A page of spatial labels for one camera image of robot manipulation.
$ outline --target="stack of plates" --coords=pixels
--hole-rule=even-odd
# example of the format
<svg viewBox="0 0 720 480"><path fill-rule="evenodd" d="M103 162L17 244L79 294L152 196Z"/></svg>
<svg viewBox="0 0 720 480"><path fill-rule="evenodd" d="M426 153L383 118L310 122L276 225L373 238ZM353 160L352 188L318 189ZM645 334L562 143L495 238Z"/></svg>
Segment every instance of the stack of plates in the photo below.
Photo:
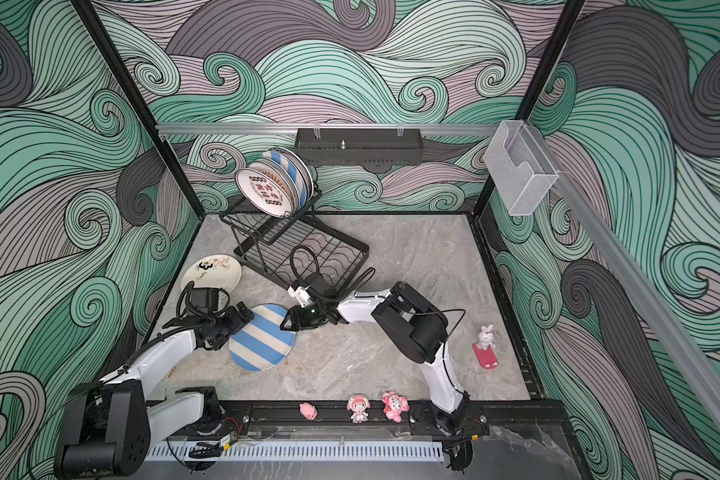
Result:
<svg viewBox="0 0 720 480"><path fill-rule="evenodd" d="M289 216L304 206L315 190L309 169L285 148L266 151L236 173L243 195L271 216Z"/></svg>

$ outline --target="toy figurine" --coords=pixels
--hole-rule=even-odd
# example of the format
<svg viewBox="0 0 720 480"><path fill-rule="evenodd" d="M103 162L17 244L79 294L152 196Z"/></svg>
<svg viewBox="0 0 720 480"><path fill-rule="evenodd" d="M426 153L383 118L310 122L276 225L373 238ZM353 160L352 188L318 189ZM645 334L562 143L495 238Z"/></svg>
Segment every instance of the toy figurine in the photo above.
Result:
<svg viewBox="0 0 720 480"><path fill-rule="evenodd" d="M347 410L352 410L352 423L363 423L368 420L368 414L365 409L371 408L371 403L365 398L365 395L353 395L347 402Z"/></svg>
<svg viewBox="0 0 720 480"><path fill-rule="evenodd" d="M407 412L411 407L408 406L408 400L405 397L398 395L394 390L390 390L382 395L382 402L384 402L384 413L387 414L387 418L395 420L400 423L402 418L400 414Z"/></svg>
<svg viewBox="0 0 720 480"><path fill-rule="evenodd" d="M307 420L314 420L317 418L317 409L311 403L304 402L298 406L298 410L304 415Z"/></svg>
<svg viewBox="0 0 720 480"><path fill-rule="evenodd" d="M472 345L472 350L480 362L480 366L486 370L493 370L499 364L493 350L494 326L483 326L478 333L478 342Z"/></svg>

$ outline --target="wave pattern wall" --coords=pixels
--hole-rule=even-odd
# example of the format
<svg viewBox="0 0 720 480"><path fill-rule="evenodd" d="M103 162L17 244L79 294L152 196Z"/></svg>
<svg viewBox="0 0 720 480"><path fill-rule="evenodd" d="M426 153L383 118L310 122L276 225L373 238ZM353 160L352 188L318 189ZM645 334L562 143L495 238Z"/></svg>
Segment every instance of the wave pattern wall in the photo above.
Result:
<svg viewBox="0 0 720 480"><path fill-rule="evenodd" d="M584 11L531 120L720 372L720 2ZM566 201L490 205L514 311L594 476L720 478L714 422Z"/></svg>
<svg viewBox="0 0 720 480"><path fill-rule="evenodd" d="M94 3L158 121L393 124L513 118L538 65L528 52L546 43L564 4ZM294 138L185 135L173 141L192 143L180 161L206 211L215 211L240 195L232 175L236 168L263 150L292 146ZM482 148L480 138L431 138L424 158L439 162L439 168L425 164L373 173L317 168L324 192L318 208L471 210L488 176L478 160ZM398 180L385 180L390 175Z"/></svg>
<svg viewBox="0 0 720 480"><path fill-rule="evenodd" d="M197 223L113 83L68 0L0 1L0 480L36 433L50 475L38 429L135 350Z"/></svg>

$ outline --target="red base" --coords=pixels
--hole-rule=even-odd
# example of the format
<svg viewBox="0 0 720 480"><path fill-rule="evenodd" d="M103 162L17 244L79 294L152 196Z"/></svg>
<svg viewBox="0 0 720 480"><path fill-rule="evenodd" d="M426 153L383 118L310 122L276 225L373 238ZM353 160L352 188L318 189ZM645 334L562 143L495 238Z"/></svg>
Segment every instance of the red base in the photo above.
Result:
<svg viewBox="0 0 720 480"><path fill-rule="evenodd" d="M491 347L489 347L488 350L483 350L478 347L477 343L473 343L472 350L474 350L474 354L478 358L480 366L484 369L493 370L498 366L499 360L496 358L494 350Z"/></svg>

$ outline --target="black wire dish rack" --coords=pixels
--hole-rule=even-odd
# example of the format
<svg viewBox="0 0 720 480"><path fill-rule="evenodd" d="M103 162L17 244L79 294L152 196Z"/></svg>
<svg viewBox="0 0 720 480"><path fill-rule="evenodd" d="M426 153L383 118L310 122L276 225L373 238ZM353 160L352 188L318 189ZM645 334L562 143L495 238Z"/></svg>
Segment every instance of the black wire dish rack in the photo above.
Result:
<svg viewBox="0 0 720 480"><path fill-rule="evenodd" d="M306 278L319 268L336 291L346 288L368 258L368 245L317 219L315 203L321 196L315 187L304 206L283 218L264 214L243 196L233 201L219 217L232 228L240 264L288 289L296 281L288 257L295 246L305 245L316 253L318 265L298 250L294 265L299 275Z"/></svg>

